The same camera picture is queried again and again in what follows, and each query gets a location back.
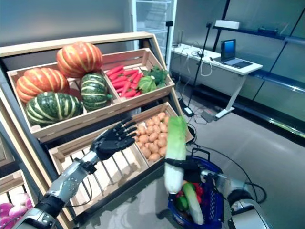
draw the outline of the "potato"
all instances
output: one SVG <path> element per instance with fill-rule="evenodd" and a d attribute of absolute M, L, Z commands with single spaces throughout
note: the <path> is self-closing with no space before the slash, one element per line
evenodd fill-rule
<path fill-rule="evenodd" d="M 138 131 L 139 131 L 140 135 L 146 134 L 145 127 L 142 125 L 138 126 Z"/>
<path fill-rule="evenodd" d="M 154 125 L 154 122 L 152 119 L 149 119 L 145 122 L 146 126 L 149 127 L 149 126 L 153 126 Z"/>
<path fill-rule="evenodd" d="M 148 158 L 149 161 L 153 161 L 156 162 L 157 160 L 160 159 L 160 155 L 159 154 L 151 154 Z"/>
<path fill-rule="evenodd" d="M 153 132 L 150 136 L 149 136 L 149 141 L 150 142 L 154 142 L 154 140 L 156 140 L 158 138 L 158 134 Z"/>
<path fill-rule="evenodd" d="M 151 125 L 149 127 L 147 127 L 147 129 L 146 129 L 146 134 L 147 135 L 151 135 L 153 132 L 154 132 L 153 127 Z"/>
<path fill-rule="evenodd" d="M 162 148 L 167 145 L 167 141 L 164 138 L 161 138 L 157 142 L 158 147 Z"/>
<path fill-rule="evenodd" d="M 166 116 L 166 114 L 164 112 L 158 113 L 158 117 L 159 117 L 160 122 L 163 122 L 165 116 Z"/>
<path fill-rule="evenodd" d="M 159 152 L 159 147 L 157 145 L 155 145 L 154 143 L 151 143 L 148 146 L 148 149 L 153 153 L 153 154 L 157 154 Z"/>
<path fill-rule="evenodd" d="M 157 134 L 159 134 L 161 132 L 160 128 L 157 125 L 153 126 L 153 131 Z"/>
<path fill-rule="evenodd" d="M 149 140 L 148 136 L 147 135 L 141 135 L 139 137 L 139 142 L 142 142 L 143 144 L 147 143 Z"/>
<path fill-rule="evenodd" d="M 149 158 L 149 156 L 152 154 L 151 151 L 146 147 L 142 147 L 141 152 L 143 153 L 144 157 L 146 157 L 146 158 Z"/>
<path fill-rule="evenodd" d="M 159 154 L 160 154 L 161 157 L 165 156 L 165 154 L 166 154 L 166 146 L 164 146 L 164 147 L 159 149 Z"/>
<path fill-rule="evenodd" d="M 152 117 L 152 121 L 154 122 L 155 125 L 160 125 L 160 119 L 158 116 Z"/>
<path fill-rule="evenodd" d="M 137 144 L 139 148 L 142 148 L 144 146 L 142 142 L 137 142 Z"/>
<path fill-rule="evenodd" d="M 160 123 L 160 130 L 163 133 L 167 133 L 167 126 L 164 123 Z"/>
<path fill-rule="evenodd" d="M 165 139 L 167 141 L 167 133 L 160 133 L 158 139 Z"/>
<path fill-rule="evenodd" d="M 167 123 L 168 123 L 168 119 L 169 119 L 169 117 L 168 117 L 168 116 L 166 116 L 166 117 L 164 118 L 164 123 L 165 123 L 165 124 L 167 124 Z"/>

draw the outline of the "black pole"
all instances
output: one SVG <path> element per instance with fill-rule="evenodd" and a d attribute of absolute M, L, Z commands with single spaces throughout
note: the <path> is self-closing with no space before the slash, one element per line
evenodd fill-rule
<path fill-rule="evenodd" d="M 165 26 L 167 27 L 166 47 L 165 47 L 165 64 L 167 65 L 166 57 L 167 57 L 167 49 L 168 49 L 168 37 L 170 35 L 170 27 L 173 26 L 173 21 L 167 21 L 165 23 Z"/>
<path fill-rule="evenodd" d="M 189 103 L 188 103 L 188 105 L 187 105 L 188 107 L 189 107 L 189 105 L 190 105 L 190 102 L 191 102 L 191 99 L 192 99 L 192 96 L 193 96 L 193 93 L 194 93 L 194 87 L 195 87 L 195 85 L 196 85 L 196 81 L 197 81 L 197 77 L 198 77 L 198 72 L 199 72 L 199 69 L 200 69 L 200 66 L 201 66 L 202 58 L 203 58 L 203 56 L 204 56 L 205 45 L 206 45 L 206 41 L 208 40 L 208 36 L 209 36 L 209 32 L 210 32 L 211 26 L 212 26 L 212 23 L 211 23 L 211 22 L 208 22 L 208 23 L 206 24 L 206 27 L 208 28 L 208 32 L 206 33 L 206 36 L 205 36 L 205 41 L 204 41 L 204 45 L 203 45 L 203 48 L 202 48 L 202 53 L 201 53 L 200 61 L 199 61 L 199 64 L 198 64 L 198 68 L 197 68 L 195 80 L 194 80 L 194 83 L 193 83 L 193 88 L 192 88 L 192 91 L 191 91 Z"/>

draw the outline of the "green pumpkin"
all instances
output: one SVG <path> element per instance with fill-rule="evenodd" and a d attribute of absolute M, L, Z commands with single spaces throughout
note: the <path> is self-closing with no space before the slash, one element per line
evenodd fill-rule
<path fill-rule="evenodd" d="M 32 125 L 46 126 L 82 113 L 81 102 L 76 97 L 64 93 L 40 93 L 26 106 L 26 114 Z"/>
<path fill-rule="evenodd" d="M 87 111 L 94 111 L 107 105 L 112 95 L 107 94 L 105 78 L 97 73 L 86 74 L 81 79 L 82 103 Z"/>

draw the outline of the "basket handle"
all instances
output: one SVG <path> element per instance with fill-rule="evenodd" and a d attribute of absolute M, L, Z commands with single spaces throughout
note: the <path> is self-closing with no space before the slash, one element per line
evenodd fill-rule
<path fill-rule="evenodd" d="M 192 156 L 193 156 L 193 154 L 194 154 L 194 151 L 200 151 L 200 152 L 203 152 L 203 153 L 206 153 L 207 155 L 208 155 L 208 161 L 210 161 L 210 152 L 209 151 L 206 151 L 206 150 L 204 150 L 204 149 L 200 149 L 200 148 L 193 148 L 192 149 Z"/>

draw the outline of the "green vegetable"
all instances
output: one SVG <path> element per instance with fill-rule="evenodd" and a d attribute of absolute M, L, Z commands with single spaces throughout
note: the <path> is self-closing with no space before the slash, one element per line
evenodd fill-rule
<path fill-rule="evenodd" d="M 196 224 L 203 225 L 204 218 L 197 199 L 197 194 L 194 191 L 192 184 L 186 183 L 183 185 L 183 192 L 189 204 L 191 216 Z"/>
<path fill-rule="evenodd" d="M 165 158 L 186 159 L 186 122 L 182 116 L 170 117 L 167 127 L 167 151 Z M 183 184 L 183 169 L 165 163 L 165 187 L 171 194 L 178 193 Z"/>
<path fill-rule="evenodd" d="M 97 73 L 86 74 L 81 80 L 81 97 L 87 111 L 105 107 L 112 98 L 107 94 L 108 88 L 104 77 Z"/>
<path fill-rule="evenodd" d="M 26 106 L 26 114 L 32 125 L 50 125 L 82 114 L 80 101 L 68 94 L 43 92 L 31 99 Z"/>
<path fill-rule="evenodd" d="M 185 197 L 177 198 L 176 208 L 178 208 L 179 211 L 186 211 L 187 209 L 189 209 L 189 204 L 187 203 L 187 199 Z"/>
<path fill-rule="evenodd" d="M 144 76 L 141 78 L 139 82 L 139 89 L 142 90 L 143 94 L 156 90 L 156 88 L 157 86 L 156 83 L 154 82 L 153 76 Z"/>
<path fill-rule="evenodd" d="M 165 83 L 165 78 L 167 76 L 167 71 L 164 69 L 160 69 L 157 66 L 154 66 L 151 70 L 149 71 L 142 71 L 144 76 L 153 76 L 155 78 L 155 83 L 156 85 Z"/>

